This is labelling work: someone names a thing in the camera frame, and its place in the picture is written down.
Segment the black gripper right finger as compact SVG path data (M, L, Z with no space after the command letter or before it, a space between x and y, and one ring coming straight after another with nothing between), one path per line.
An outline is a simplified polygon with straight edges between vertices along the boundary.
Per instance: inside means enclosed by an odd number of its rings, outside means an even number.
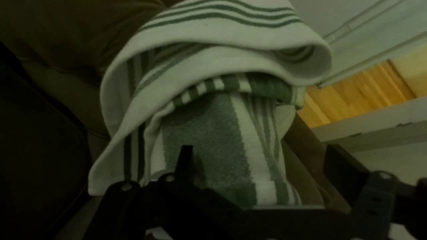
M323 171L351 207L350 240L390 240L401 225L417 240L427 240L427 179L415 186L386 171L370 171L341 146L329 146Z

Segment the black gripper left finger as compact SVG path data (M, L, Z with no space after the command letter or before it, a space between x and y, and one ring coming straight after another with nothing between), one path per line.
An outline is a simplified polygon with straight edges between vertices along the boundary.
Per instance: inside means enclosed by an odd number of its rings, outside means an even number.
M162 229L172 240L247 240L246 214L213 190L194 185L191 146L183 146L172 174L140 187L111 186L84 240L147 240Z

